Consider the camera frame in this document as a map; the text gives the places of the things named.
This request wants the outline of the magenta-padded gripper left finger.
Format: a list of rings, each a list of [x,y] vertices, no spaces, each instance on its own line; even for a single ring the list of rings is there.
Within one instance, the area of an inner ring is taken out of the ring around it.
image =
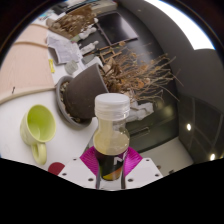
[[[95,148],[89,148],[80,157],[73,157],[58,176],[78,186],[96,189],[99,185],[99,165]]]

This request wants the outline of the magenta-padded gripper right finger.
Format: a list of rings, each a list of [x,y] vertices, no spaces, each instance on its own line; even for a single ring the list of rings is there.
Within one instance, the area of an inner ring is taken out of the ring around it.
[[[140,188],[163,177],[151,158],[143,158],[131,147],[124,161],[123,176],[125,189]]]

